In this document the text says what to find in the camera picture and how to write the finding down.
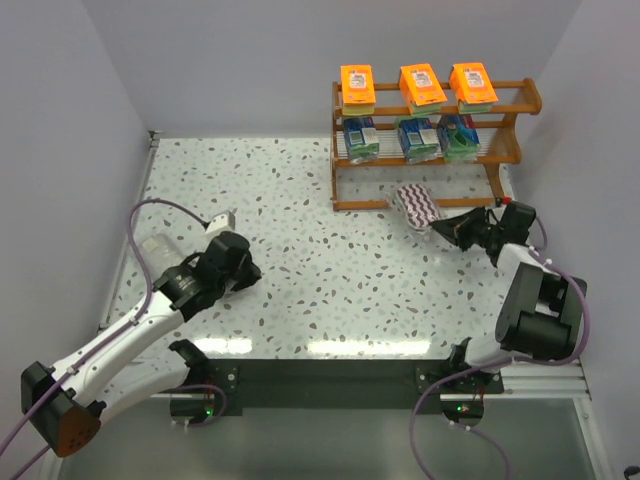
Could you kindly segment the purple zigzag sponge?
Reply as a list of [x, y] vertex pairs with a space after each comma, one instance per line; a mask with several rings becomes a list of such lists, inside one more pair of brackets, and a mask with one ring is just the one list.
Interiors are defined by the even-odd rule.
[[432, 224], [445, 218], [430, 190], [421, 183], [405, 183], [397, 188], [392, 205], [419, 240], [429, 241], [434, 234]]

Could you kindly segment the clear sponge pack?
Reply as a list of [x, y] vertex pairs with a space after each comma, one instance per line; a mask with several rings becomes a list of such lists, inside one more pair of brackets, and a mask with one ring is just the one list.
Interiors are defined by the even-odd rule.
[[165, 234], [154, 234], [136, 243], [151, 279], [157, 280], [169, 268], [179, 265], [185, 255]]

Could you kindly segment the blue green sponge pack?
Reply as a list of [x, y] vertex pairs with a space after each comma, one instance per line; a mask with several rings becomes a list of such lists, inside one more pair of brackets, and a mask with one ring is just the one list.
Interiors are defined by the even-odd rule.
[[477, 160], [480, 140], [470, 115], [442, 115], [436, 133], [446, 162], [473, 163]]
[[347, 157], [351, 164], [378, 159], [380, 142], [372, 117], [349, 117], [343, 123]]
[[396, 132], [407, 164], [431, 161], [439, 156], [437, 130], [428, 117], [400, 117], [396, 121]]

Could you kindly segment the orange sponge box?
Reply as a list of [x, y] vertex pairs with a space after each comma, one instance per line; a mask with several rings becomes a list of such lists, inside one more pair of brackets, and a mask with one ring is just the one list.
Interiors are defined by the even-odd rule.
[[432, 114], [447, 101], [447, 96], [428, 63], [402, 66], [398, 86], [412, 116]]
[[368, 64], [342, 65], [341, 95], [345, 117], [372, 116], [376, 104], [372, 67]]
[[486, 68], [480, 62], [453, 64], [449, 85], [461, 114], [488, 113], [498, 101]]

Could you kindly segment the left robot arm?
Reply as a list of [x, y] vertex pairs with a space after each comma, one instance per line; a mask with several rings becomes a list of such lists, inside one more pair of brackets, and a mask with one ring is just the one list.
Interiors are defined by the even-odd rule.
[[261, 277], [249, 242], [225, 231], [211, 240], [196, 264], [168, 268], [155, 282], [149, 301], [80, 350], [51, 366], [34, 362], [21, 374], [21, 408], [59, 457], [82, 449], [100, 427], [147, 397], [181, 386], [192, 362], [161, 356], [149, 363], [134, 359], [156, 340], [211, 308], [226, 291], [240, 291]]

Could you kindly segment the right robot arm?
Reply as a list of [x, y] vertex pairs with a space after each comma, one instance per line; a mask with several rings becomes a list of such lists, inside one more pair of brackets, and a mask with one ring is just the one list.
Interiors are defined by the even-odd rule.
[[434, 221], [432, 229], [462, 251], [484, 249], [491, 264], [511, 280], [488, 339], [469, 337], [454, 345], [443, 375], [488, 375], [513, 362], [565, 365], [576, 360], [590, 335], [586, 283], [563, 271], [528, 243], [536, 210], [511, 201], [497, 217], [475, 208]]

